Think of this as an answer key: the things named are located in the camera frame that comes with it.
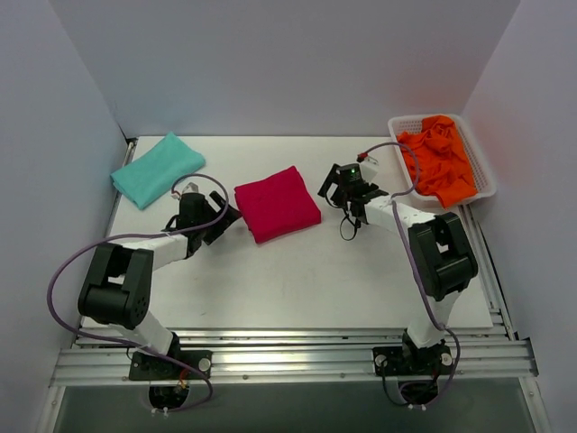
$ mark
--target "towel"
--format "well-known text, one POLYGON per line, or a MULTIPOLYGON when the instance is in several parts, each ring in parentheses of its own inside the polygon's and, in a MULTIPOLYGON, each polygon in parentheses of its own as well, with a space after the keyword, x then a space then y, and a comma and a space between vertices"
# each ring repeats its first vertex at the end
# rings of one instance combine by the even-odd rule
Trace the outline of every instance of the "towel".
POLYGON ((204 156, 168 133, 138 160, 111 176, 116 189, 143 210, 168 191, 176 179, 197 171, 205 163, 204 156))
POLYGON ((234 189, 238 209, 257 244, 321 222, 296 167, 234 189))
MULTIPOLYGON (((420 134, 404 132, 397 140, 410 147, 418 158, 419 194, 436 196, 445 208, 477 194, 471 164, 453 119, 446 115, 426 117, 420 134)), ((414 180, 415 162, 407 151, 402 152, 414 180)))

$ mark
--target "white panel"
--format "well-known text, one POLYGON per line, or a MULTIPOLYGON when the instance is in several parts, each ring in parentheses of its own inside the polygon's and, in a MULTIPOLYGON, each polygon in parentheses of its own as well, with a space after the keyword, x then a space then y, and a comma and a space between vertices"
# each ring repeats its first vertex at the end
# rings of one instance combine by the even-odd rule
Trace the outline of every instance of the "white panel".
MULTIPOLYGON (((143 137, 134 157, 161 137, 143 137)), ((379 138, 183 137, 206 157, 202 173, 234 187, 295 165, 319 206, 323 222, 257 245, 243 220, 186 261, 152 276, 150 309, 165 327, 215 328, 401 328, 425 311, 398 234, 365 226, 345 242, 339 236, 343 213, 316 192, 333 163, 355 161, 379 138)), ((406 189, 392 148, 374 155, 380 172, 374 182, 390 192, 406 189)), ((194 180, 203 193, 215 188, 194 180)), ((178 210, 169 193, 138 210, 122 198, 113 233, 154 233, 178 210)), ((491 327, 481 279, 457 300, 452 327, 491 327)))
POLYGON ((499 178, 475 208, 554 431, 575 431, 577 7, 521 2, 465 109, 499 178))
POLYGON ((460 113, 518 0, 51 0, 131 135, 380 135, 460 113))
MULTIPOLYGON (((0 2, 0 64, 0 431, 27 432, 71 339, 48 314, 46 286, 103 233, 125 144, 47 1, 0 2)), ((86 259, 57 290, 72 323, 85 271, 86 259)))

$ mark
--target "white table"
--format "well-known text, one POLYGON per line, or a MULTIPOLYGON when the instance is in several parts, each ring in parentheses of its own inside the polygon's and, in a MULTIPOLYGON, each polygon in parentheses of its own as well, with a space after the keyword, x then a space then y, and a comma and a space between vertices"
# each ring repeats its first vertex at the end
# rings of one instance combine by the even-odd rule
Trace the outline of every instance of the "white table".
MULTIPOLYGON (((145 154, 160 138, 141 137, 133 158, 145 154)), ((151 311, 163 325, 188 328, 403 328, 415 312, 423 308, 398 236, 379 227, 364 226, 353 241, 345 242, 339 236, 338 228, 342 212, 330 208, 316 195, 334 162, 354 162, 358 152, 387 139, 182 139, 205 155, 206 166, 200 172, 224 183, 233 206, 236 206, 235 186, 295 165, 321 209, 323 223, 257 245, 244 221, 237 221, 217 242, 203 245, 191 259, 156 271, 152 281, 151 311)), ((388 192, 406 189, 392 148, 379 149, 374 156, 381 169, 374 182, 388 192)), ((206 180, 194 181, 203 193, 217 189, 206 180)), ((111 233, 154 233, 177 211, 178 202, 169 193, 144 211, 122 197, 111 233)), ((449 325, 492 326, 479 278, 471 282, 457 301, 449 325)), ((99 325, 87 319, 85 326, 99 325)))

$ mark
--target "screw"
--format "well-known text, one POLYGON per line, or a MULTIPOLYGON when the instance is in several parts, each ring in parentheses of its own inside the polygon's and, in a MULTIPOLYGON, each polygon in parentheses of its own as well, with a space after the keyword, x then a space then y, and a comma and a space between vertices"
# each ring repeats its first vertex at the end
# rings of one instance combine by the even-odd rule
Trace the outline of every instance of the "screw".
POLYGON ((375 356, 375 364, 378 367, 386 367, 387 366, 387 356, 385 356, 385 355, 375 356))
POLYGON ((449 366, 453 363, 453 358, 449 354, 441 354, 441 364, 449 366))
POLYGON ((200 361, 198 361, 198 370, 205 373, 210 369, 211 365, 212 363, 210 362, 210 359, 202 358, 200 361))

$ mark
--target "laundry basket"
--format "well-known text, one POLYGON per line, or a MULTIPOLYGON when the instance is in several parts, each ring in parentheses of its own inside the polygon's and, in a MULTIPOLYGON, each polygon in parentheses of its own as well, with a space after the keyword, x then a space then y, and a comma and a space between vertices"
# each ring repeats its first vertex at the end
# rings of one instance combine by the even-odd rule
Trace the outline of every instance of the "laundry basket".
MULTIPOLYGON (((403 115, 400 117, 393 117, 389 120, 389 132, 391 138, 396 140, 397 136, 401 135, 404 131, 407 131, 410 134, 420 133, 422 120, 429 116, 431 115, 403 115)), ((474 196, 466 198, 459 204, 466 205, 478 198, 485 198, 494 195, 497 191, 497 182, 495 181, 495 178, 489 168, 489 164, 482 154, 479 145, 475 141, 475 138, 472 136, 471 130, 460 116, 446 116, 451 117, 457 126, 457 130, 459 131, 459 135, 463 141, 465 153, 467 153, 469 163, 472 167, 472 174, 475 179, 475 187, 477 188, 477 191, 479 191, 474 196)), ((405 179, 407 180, 408 185, 411 185, 413 180, 408 174, 407 165, 405 164, 405 160, 403 159, 403 155, 398 146, 395 146, 395 153, 397 154, 398 162, 401 169, 403 170, 405 179)), ((440 205, 439 200, 435 196, 422 196, 416 191, 413 191, 411 195, 419 201, 422 201, 424 205, 440 205)))

